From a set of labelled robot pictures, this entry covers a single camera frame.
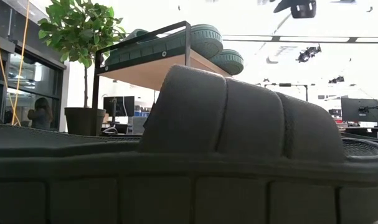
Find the green leaves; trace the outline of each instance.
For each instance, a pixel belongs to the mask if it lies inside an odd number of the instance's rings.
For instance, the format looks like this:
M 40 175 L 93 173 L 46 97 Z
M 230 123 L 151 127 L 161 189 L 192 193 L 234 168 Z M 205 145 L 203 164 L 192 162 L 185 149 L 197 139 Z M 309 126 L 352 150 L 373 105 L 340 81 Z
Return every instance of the green leaves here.
M 60 0 L 60 3 L 65 10 L 70 9 L 70 0 Z
M 52 45 L 56 45 L 59 43 L 59 41 L 62 39 L 63 37 L 60 35 L 60 33 L 55 33 L 52 35 L 52 38 L 51 38 L 51 41 L 52 41 Z
M 75 48 L 71 49 L 71 51 L 70 51 L 70 61 L 74 62 L 74 61 L 76 61 L 78 59 L 79 59 L 78 50 L 75 49 Z
M 81 6 L 81 7 L 83 6 L 81 0 L 75 0 L 75 2 L 77 3 L 77 5 L 79 5 L 79 6 Z
M 80 49 L 80 53 L 82 56 L 88 56 L 88 49 Z
M 69 58 L 69 53 L 66 52 L 66 53 L 62 54 L 62 57 L 60 58 L 60 61 L 61 62 L 65 62 L 68 58 Z
M 57 26 L 56 25 L 53 25 L 53 24 L 50 24 L 48 22 L 43 22 L 41 25 L 40 25 L 40 28 L 43 30 L 43 31 L 56 31 L 57 30 Z
M 39 37 L 40 39 L 45 38 L 46 36 L 47 36 L 47 34 L 46 34 L 45 31 L 40 30 L 40 31 L 38 32 L 38 37 Z
M 106 13 L 108 16 L 110 17 L 114 17 L 114 9 L 112 7 L 109 7 L 107 10 L 106 10 Z
M 100 26 L 101 26 L 100 20 L 95 19 L 95 21 L 93 22 L 93 29 L 98 30 L 100 29 Z
M 114 18 L 112 7 L 91 0 L 51 1 L 46 8 L 49 20 L 38 21 L 38 36 L 62 54 L 61 61 L 78 61 L 88 68 L 97 50 L 125 37 L 125 30 L 116 26 L 123 18 Z
M 90 39 L 93 37 L 93 33 L 94 31 L 91 30 L 91 29 L 87 29 L 87 30 L 84 30 L 81 32 L 81 35 L 82 37 L 84 37 L 85 39 Z
M 82 57 L 82 58 L 80 58 L 80 61 L 87 68 L 89 68 L 90 66 L 92 66 L 92 60 L 90 58 Z
M 95 45 L 97 45 L 99 43 L 99 41 L 100 41 L 100 37 L 98 35 L 95 35 L 95 37 L 93 38 L 93 40 L 94 40 Z

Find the tree trunk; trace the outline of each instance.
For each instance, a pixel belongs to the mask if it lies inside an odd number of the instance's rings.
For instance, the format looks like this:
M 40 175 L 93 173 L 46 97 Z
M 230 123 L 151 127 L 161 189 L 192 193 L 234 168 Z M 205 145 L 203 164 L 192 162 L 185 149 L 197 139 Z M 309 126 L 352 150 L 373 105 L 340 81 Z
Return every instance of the tree trunk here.
M 83 78 L 85 80 L 85 89 L 83 91 L 83 107 L 88 108 L 88 69 L 86 67 Z

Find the person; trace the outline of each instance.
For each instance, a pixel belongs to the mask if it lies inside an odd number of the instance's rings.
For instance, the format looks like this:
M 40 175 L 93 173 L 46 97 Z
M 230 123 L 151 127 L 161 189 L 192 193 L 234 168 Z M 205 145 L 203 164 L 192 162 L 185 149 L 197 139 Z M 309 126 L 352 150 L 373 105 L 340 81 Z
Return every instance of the person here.
M 6 110 L 4 112 L 4 116 L 3 116 L 3 123 L 4 124 L 11 124 L 12 120 L 13 120 L 13 111 Z
M 53 120 L 52 110 L 49 102 L 41 97 L 35 101 L 35 110 L 28 111 L 28 119 L 32 120 L 32 128 L 49 130 Z

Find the yellow cable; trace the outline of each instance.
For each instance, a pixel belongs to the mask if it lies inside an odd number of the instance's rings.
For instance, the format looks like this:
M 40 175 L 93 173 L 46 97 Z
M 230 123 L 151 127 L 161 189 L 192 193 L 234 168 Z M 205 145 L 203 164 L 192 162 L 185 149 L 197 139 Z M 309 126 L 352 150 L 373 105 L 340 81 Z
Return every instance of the yellow cable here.
M 27 36 L 27 28 L 28 28 L 28 17 L 29 17 L 29 0 L 27 1 L 26 26 L 24 28 L 24 36 L 22 37 L 20 70 L 19 70 L 19 76 L 17 77 L 17 87 L 16 87 L 17 91 L 16 91 L 16 99 L 14 100 L 13 114 L 16 113 L 17 101 L 18 101 L 18 97 L 19 97 L 20 76 L 21 76 L 22 62 L 23 62 L 23 59 L 24 59 L 24 49 L 25 49 L 25 46 L 26 46 L 26 36 Z
M 4 67 L 3 67 L 3 60 L 2 60 L 2 55 L 1 55 L 1 48 L 0 48 L 0 61 L 1 61 L 1 70 L 2 70 L 2 75 L 3 75 L 3 80 L 4 80 L 4 84 L 6 85 L 6 88 L 8 88 L 8 85 L 7 85 L 7 77 L 4 73 Z M 12 106 L 12 109 L 13 111 L 16 111 L 15 107 L 13 107 L 13 101 L 12 101 L 12 97 L 11 95 L 9 94 L 9 100 L 10 100 L 10 105 Z M 13 119 L 16 117 L 17 119 L 17 122 L 19 123 L 19 125 L 21 126 L 21 123 L 19 121 L 19 118 L 17 117 L 17 114 L 15 114 L 15 112 L 13 112 Z

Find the computer monitor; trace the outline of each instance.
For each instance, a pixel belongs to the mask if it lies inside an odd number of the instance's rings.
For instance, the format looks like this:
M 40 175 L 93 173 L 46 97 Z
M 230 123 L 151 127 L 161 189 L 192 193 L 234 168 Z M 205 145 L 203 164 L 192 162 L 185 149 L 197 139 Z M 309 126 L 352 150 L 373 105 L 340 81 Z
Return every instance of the computer monitor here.
M 343 121 L 378 122 L 378 101 L 341 98 Z
M 331 109 L 328 110 L 328 113 L 333 115 L 333 116 L 341 116 L 341 110 L 340 109 Z
M 134 96 L 108 96 L 103 99 L 103 109 L 109 116 L 113 116 L 114 102 L 115 105 L 115 116 L 128 116 L 131 117 L 135 113 L 135 97 Z

